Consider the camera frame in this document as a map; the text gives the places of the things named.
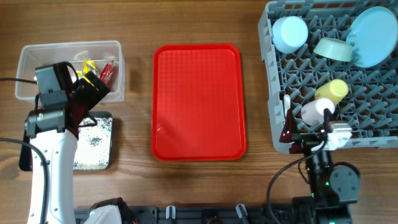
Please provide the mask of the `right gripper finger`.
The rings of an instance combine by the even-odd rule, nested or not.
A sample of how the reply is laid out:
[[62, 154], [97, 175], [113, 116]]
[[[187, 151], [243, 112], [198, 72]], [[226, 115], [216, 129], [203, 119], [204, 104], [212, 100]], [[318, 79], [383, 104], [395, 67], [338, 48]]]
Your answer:
[[292, 114], [292, 110], [288, 109], [285, 116], [284, 127], [279, 138], [279, 142], [290, 143], [293, 142], [293, 134], [295, 129], [295, 119]]
[[325, 108], [323, 110], [323, 129], [326, 133], [331, 132], [329, 125], [331, 121], [333, 121], [333, 113], [328, 108]]

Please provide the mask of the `white upturned cup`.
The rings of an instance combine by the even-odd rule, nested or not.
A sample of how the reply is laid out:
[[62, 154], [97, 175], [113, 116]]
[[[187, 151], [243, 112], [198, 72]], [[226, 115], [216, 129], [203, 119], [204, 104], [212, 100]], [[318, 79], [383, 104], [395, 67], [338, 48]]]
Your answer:
[[304, 105], [301, 109], [301, 117], [309, 126], [323, 122], [324, 109], [335, 112], [335, 104], [328, 98], [320, 98]]

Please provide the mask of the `red snack wrapper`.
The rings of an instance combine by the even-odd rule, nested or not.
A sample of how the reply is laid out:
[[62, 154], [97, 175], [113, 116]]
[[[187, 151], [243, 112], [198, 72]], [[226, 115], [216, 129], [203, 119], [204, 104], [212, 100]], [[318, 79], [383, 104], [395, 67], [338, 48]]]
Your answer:
[[104, 69], [102, 69], [101, 73], [100, 73], [100, 80], [107, 85], [110, 81], [110, 79], [112, 78], [112, 76], [114, 75], [114, 62], [111, 61], [110, 63], [107, 63], [106, 66], [104, 67]]

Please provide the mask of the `yellow foil wrapper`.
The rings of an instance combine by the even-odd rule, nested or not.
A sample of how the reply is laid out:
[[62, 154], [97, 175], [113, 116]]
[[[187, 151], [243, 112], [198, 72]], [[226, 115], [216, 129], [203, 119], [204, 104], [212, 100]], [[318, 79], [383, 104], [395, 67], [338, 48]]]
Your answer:
[[99, 74], [95, 62], [87, 59], [84, 59], [83, 61], [83, 70], [77, 70], [76, 72], [79, 78], [82, 78], [88, 72], [93, 72], [95, 75]]

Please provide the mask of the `yellow upturned cup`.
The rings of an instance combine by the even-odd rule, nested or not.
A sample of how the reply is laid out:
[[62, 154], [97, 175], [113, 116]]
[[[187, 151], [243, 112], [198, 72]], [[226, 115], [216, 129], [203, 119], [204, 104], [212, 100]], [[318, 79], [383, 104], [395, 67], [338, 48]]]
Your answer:
[[317, 88], [315, 99], [328, 98], [337, 105], [348, 94], [348, 92], [349, 87], [346, 82], [340, 79], [335, 79]]

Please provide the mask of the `white plastic spoon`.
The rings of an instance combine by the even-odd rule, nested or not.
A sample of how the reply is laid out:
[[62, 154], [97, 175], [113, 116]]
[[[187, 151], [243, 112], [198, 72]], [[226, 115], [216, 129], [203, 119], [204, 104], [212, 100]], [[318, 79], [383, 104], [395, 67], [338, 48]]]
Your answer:
[[288, 95], [288, 94], [284, 95], [284, 97], [283, 97], [283, 106], [284, 106], [284, 115], [285, 115], [285, 118], [287, 118], [287, 112], [288, 112], [288, 110], [291, 107], [291, 97], [290, 97], [290, 95]]

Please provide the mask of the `green bowl with rice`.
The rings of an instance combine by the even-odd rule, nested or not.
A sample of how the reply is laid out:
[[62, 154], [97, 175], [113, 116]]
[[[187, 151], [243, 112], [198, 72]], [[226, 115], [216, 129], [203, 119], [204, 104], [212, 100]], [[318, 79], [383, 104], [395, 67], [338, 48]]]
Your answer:
[[324, 37], [320, 39], [313, 52], [332, 60], [350, 62], [353, 46], [342, 40]]

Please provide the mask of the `light blue bowl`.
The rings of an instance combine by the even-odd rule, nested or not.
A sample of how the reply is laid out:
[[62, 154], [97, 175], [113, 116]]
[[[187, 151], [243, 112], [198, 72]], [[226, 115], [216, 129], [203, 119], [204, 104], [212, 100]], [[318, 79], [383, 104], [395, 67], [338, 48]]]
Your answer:
[[282, 17], [275, 21], [272, 33], [275, 48], [284, 54], [291, 54], [306, 43], [308, 26], [300, 17]]

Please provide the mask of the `light blue plate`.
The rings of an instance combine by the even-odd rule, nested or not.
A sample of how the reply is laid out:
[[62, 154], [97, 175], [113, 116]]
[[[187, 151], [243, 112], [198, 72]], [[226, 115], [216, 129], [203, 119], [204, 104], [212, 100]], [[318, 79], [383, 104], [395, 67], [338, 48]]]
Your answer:
[[397, 44], [397, 19], [385, 7], [369, 8], [354, 20], [346, 42], [353, 44], [352, 60], [357, 67], [373, 67], [394, 50]]

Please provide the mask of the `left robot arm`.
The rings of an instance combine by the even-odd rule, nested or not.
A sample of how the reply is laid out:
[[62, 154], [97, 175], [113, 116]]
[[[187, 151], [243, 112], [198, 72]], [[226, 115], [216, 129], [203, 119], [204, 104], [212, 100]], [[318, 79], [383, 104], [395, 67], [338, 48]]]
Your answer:
[[74, 223], [73, 161], [81, 122], [109, 88], [94, 73], [78, 77], [70, 62], [37, 67], [39, 93], [25, 121], [32, 146], [29, 223]]

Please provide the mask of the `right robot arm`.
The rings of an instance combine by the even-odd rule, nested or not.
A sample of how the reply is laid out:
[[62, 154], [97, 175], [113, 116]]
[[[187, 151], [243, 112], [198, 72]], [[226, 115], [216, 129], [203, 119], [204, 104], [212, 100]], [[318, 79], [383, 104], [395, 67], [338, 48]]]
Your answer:
[[343, 147], [352, 136], [346, 121], [334, 121], [325, 109], [321, 133], [314, 136], [299, 134], [292, 110], [285, 112], [285, 124], [279, 141], [291, 143], [291, 154], [303, 154], [311, 195], [292, 199], [290, 211], [275, 211], [284, 223], [352, 223], [349, 206], [358, 202], [360, 172], [348, 162], [336, 162], [331, 153]]

